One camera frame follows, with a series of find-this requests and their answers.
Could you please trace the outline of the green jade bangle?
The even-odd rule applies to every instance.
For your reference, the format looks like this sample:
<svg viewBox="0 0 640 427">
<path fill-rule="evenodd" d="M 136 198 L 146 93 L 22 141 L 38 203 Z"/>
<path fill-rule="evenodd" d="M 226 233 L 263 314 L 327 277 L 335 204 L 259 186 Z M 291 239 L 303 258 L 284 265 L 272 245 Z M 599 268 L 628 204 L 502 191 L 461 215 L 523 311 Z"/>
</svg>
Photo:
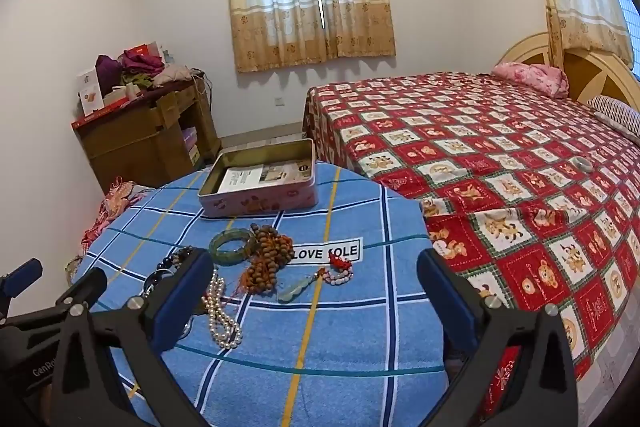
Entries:
<svg viewBox="0 0 640 427">
<path fill-rule="evenodd" d="M 229 229 L 217 234 L 208 245 L 215 265 L 230 267 L 247 260 L 254 251 L 255 235 L 247 229 Z"/>
</svg>

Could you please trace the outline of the clothes pile on floor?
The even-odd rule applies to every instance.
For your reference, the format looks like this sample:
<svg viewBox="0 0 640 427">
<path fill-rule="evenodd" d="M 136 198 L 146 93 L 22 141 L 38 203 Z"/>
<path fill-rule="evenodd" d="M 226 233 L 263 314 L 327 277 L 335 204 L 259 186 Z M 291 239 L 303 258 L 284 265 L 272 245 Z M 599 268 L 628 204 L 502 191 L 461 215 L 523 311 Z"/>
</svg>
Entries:
<svg viewBox="0 0 640 427">
<path fill-rule="evenodd" d="M 103 197 L 96 220 L 82 236 L 79 254 L 83 256 L 89 250 L 91 244 L 113 221 L 128 208 L 144 199 L 149 191 L 151 191 L 149 187 L 137 184 L 134 181 L 124 181 L 118 176 Z"/>
</svg>

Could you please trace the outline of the red patchwork bedspread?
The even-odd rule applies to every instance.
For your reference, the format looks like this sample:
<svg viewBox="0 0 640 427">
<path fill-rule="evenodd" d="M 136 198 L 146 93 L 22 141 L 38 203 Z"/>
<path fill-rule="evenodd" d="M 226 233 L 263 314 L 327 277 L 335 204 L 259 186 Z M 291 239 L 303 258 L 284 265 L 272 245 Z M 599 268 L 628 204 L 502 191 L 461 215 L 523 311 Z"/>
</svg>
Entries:
<svg viewBox="0 0 640 427">
<path fill-rule="evenodd" d="M 464 72 L 314 87 L 303 128 L 321 160 L 420 202 L 480 294 L 558 305 L 577 374 L 593 366 L 639 273 L 636 144 L 576 102 Z"/>
</svg>

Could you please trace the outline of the blue plaid tablecloth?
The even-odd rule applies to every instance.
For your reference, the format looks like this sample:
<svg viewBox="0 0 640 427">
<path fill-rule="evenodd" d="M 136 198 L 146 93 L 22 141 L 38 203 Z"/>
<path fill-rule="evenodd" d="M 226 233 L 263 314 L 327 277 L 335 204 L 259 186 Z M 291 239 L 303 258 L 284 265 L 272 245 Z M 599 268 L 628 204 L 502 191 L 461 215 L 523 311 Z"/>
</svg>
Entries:
<svg viewBox="0 0 640 427">
<path fill-rule="evenodd" d="M 318 281 L 290 303 L 240 288 L 241 265 L 223 267 L 224 311 L 242 341 L 224 349 L 207 317 L 164 354 L 194 407 L 215 426 L 415 426 L 444 394 L 442 324 L 416 276 L 428 246 L 417 202 L 348 170 L 316 168 L 317 205 L 239 218 L 209 218 L 198 201 L 199 171 L 146 195 L 89 247 L 81 269 L 102 269 L 99 310 L 140 293 L 157 265 L 180 247 L 206 247 L 219 233 L 269 225 L 295 254 L 280 288 L 309 277 L 331 257 L 352 279 Z"/>
</svg>

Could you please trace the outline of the red book on desk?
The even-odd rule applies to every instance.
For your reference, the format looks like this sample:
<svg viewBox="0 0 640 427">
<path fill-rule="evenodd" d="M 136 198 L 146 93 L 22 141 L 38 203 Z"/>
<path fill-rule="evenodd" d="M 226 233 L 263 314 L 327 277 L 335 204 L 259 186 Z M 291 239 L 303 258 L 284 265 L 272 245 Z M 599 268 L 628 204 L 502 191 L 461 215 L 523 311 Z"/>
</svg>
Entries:
<svg viewBox="0 0 640 427">
<path fill-rule="evenodd" d="M 73 121 L 70 125 L 72 126 L 73 130 L 77 130 L 81 127 L 84 127 L 86 124 L 89 124 L 89 122 L 93 122 L 95 120 L 98 120 L 106 115 L 110 115 L 113 113 L 117 113 L 119 110 L 121 110 L 123 107 L 125 107 L 127 104 L 129 103 L 128 98 L 120 98 L 119 100 L 117 100 L 116 102 L 107 105 L 101 109 L 96 110 L 95 112 L 91 113 L 88 116 L 84 116 L 81 117 L 75 121 Z"/>
</svg>

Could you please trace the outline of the wooden desk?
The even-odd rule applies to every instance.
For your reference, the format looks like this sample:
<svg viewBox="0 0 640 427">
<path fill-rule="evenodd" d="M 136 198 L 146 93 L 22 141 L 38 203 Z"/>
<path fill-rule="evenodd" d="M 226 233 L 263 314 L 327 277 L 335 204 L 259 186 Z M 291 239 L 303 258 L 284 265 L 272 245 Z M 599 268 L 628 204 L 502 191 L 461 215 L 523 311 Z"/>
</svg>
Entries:
<svg viewBox="0 0 640 427">
<path fill-rule="evenodd" d="M 74 130 L 103 191 L 120 176 L 160 187 L 214 161 L 221 149 L 207 79 L 165 84 Z"/>
</svg>

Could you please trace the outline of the pink metal tin box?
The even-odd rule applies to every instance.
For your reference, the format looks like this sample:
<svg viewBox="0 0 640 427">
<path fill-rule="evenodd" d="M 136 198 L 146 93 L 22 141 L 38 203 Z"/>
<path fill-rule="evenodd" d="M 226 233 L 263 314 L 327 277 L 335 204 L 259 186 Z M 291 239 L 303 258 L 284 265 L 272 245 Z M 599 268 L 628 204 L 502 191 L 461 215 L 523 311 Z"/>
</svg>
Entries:
<svg viewBox="0 0 640 427">
<path fill-rule="evenodd" d="M 222 153 L 198 191 L 209 218 L 306 209 L 317 204 L 316 148 L 311 139 Z"/>
</svg>

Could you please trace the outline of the paper leaflet in tin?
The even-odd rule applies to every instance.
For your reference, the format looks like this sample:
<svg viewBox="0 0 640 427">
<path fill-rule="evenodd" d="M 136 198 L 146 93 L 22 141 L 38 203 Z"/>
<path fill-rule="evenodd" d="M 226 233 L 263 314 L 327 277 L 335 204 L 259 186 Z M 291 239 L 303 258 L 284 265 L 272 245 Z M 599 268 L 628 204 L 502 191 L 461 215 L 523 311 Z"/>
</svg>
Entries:
<svg viewBox="0 0 640 427">
<path fill-rule="evenodd" d="M 254 190 L 267 186 L 304 182 L 311 178 L 309 161 L 285 161 L 248 167 L 231 167 L 226 170 L 218 193 Z"/>
</svg>

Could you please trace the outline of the white product box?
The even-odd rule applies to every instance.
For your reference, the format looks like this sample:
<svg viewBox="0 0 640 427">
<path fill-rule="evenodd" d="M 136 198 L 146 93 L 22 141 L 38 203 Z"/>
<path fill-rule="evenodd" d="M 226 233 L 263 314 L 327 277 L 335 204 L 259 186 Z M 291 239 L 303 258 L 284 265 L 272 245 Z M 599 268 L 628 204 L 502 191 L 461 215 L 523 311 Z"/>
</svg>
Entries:
<svg viewBox="0 0 640 427">
<path fill-rule="evenodd" d="M 77 76 L 78 98 L 85 116 L 90 116 L 104 107 L 98 74 L 95 69 Z"/>
</svg>

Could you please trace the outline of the tape roll on bed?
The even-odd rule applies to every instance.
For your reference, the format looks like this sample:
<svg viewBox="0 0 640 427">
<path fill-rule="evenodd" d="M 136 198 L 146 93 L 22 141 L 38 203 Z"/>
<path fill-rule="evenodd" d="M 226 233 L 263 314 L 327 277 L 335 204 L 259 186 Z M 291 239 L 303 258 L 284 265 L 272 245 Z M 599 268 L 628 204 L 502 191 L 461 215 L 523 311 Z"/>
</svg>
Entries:
<svg viewBox="0 0 640 427">
<path fill-rule="evenodd" d="M 582 172 L 585 172 L 585 173 L 593 172 L 592 162 L 585 157 L 574 156 L 570 158 L 570 162 Z"/>
</svg>

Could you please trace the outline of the clothes pile on desk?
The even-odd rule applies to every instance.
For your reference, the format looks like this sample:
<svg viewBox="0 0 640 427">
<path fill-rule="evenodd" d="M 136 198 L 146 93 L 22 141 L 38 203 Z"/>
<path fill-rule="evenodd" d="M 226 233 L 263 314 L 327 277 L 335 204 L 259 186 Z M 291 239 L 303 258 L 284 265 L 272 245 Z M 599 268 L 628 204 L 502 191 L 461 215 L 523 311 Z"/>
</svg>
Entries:
<svg viewBox="0 0 640 427">
<path fill-rule="evenodd" d="M 99 55 L 96 58 L 96 75 L 103 95 L 111 93 L 116 86 L 129 83 L 150 91 L 171 82 L 192 80 L 189 67 L 166 65 L 159 56 L 139 54 L 133 50 L 125 50 L 119 58 Z"/>
</svg>

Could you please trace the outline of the striped pillow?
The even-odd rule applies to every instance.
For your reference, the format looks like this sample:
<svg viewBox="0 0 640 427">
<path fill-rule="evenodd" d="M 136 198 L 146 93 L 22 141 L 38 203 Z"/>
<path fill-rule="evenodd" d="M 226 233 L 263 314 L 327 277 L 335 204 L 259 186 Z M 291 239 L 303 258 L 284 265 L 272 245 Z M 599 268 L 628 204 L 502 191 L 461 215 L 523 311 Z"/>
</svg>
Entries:
<svg viewBox="0 0 640 427">
<path fill-rule="evenodd" d="M 606 95 L 597 95 L 587 102 L 594 116 L 612 127 L 635 136 L 640 132 L 640 114 L 626 103 Z"/>
</svg>

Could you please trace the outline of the pink pillow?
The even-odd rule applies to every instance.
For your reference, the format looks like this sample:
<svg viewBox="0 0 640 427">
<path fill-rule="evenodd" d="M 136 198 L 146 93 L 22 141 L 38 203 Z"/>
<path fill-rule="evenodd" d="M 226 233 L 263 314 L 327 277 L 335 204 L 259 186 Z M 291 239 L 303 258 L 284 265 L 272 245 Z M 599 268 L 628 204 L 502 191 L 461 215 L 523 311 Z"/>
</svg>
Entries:
<svg viewBox="0 0 640 427">
<path fill-rule="evenodd" d="M 565 72 L 546 64 L 504 62 L 491 69 L 491 74 L 532 88 L 548 98 L 567 98 L 570 90 Z"/>
</svg>

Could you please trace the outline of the cream wooden headboard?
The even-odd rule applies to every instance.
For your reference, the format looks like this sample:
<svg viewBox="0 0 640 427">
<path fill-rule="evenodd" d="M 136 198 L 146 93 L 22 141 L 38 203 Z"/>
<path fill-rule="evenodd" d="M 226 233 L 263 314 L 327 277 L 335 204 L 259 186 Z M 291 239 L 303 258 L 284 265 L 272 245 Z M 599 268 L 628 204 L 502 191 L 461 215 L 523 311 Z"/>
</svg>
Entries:
<svg viewBox="0 0 640 427">
<path fill-rule="evenodd" d="M 550 65 L 549 37 L 538 32 L 515 43 L 499 63 L 521 62 Z M 616 55 L 601 51 L 570 49 L 562 66 L 570 87 L 568 97 L 586 104 L 597 95 L 606 95 L 639 110 L 639 80 Z"/>
</svg>

